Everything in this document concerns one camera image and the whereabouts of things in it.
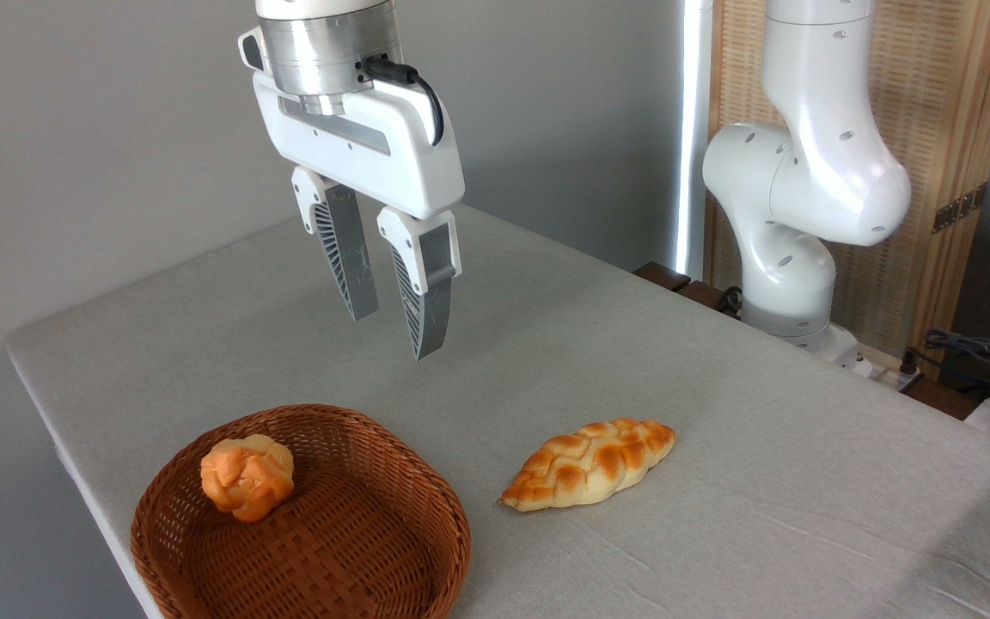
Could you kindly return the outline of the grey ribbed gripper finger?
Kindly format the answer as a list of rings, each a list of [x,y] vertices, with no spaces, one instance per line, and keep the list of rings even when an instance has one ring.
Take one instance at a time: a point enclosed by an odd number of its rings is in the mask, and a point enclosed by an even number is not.
[[[392,248],[410,342],[421,359],[443,345],[450,324],[452,279],[462,272],[455,216],[417,219],[385,206],[376,223]]]
[[[303,226],[319,239],[347,312],[354,321],[376,312],[380,305],[357,193],[305,166],[294,167],[291,184]]]

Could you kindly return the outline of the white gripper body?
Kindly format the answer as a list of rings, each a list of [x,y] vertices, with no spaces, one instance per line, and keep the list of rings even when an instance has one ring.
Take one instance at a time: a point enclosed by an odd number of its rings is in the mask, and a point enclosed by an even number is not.
[[[415,86],[376,81],[342,97],[341,116],[302,109],[272,76],[254,73],[268,136],[291,163],[365,193],[371,199],[427,219],[459,203],[465,193],[460,154],[450,121],[435,137],[428,95]]]

